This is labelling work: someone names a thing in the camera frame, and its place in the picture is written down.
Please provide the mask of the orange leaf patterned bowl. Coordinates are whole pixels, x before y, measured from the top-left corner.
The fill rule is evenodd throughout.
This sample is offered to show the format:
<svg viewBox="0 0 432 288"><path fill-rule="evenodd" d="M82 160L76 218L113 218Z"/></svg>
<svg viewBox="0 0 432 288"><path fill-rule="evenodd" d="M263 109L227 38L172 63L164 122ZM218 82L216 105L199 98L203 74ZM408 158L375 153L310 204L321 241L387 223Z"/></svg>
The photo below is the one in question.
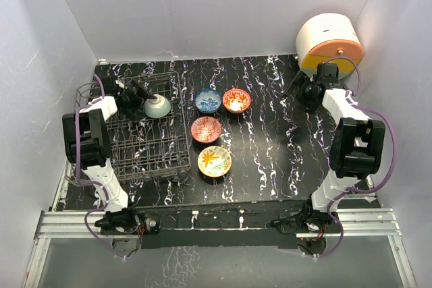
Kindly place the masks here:
<svg viewBox="0 0 432 288"><path fill-rule="evenodd" d="M222 97L223 106L230 113L243 113L251 104L249 93L243 89L233 88L225 92Z"/></svg>

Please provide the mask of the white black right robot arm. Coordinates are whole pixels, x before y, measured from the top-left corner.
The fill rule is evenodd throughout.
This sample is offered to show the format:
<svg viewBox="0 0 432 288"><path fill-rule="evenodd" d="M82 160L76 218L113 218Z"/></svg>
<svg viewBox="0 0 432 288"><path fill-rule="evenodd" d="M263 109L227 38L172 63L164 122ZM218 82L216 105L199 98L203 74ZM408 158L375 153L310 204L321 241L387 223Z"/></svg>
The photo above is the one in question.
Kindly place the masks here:
<svg viewBox="0 0 432 288"><path fill-rule="evenodd" d="M336 129L329 152L329 171L321 185L303 203L299 213L281 214L269 225L281 233L303 229L323 234L335 220L342 198L353 192L359 181L378 172L386 126L356 107L351 92L340 83L335 63L319 63L311 77L298 71L288 90L294 91L307 113L323 106L331 114Z"/></svg>

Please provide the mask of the pale green ceramic bowl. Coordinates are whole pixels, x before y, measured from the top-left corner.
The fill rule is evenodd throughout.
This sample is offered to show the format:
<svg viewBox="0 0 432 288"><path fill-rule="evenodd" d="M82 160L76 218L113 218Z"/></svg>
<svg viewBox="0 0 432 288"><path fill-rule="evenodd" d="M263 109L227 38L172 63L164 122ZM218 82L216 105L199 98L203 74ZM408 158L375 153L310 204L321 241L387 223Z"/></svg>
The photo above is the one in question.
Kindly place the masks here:
<svg viewBox="0 0 432 288"><path fill-rule="evenodd" d="M160 94L155 94L155 98L147 99L144 103L145 114L153 119L159 119L168 115L171 111L171 103Z"/></svg>

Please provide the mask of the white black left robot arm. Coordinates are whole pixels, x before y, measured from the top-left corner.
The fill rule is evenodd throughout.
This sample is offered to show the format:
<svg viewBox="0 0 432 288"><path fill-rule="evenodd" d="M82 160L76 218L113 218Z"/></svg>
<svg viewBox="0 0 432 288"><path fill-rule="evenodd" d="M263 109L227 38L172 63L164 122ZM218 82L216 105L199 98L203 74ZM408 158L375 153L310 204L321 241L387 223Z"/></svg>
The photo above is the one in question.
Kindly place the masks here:
<svg viewBox="0 0 432 288"><path fill-rule="evenodd" d="M119 109L135 112L146 99L154 99L147 89L132 80L124 84L116 77L98 77L101 95L74 113L62 117L65 154L75 165L76 185L91 185L99 195L105 215L95 223L102 231L118 231L139 236L151 232L154 220L138 212L121 187L111 163L111 139L107 121Z"/></svg>

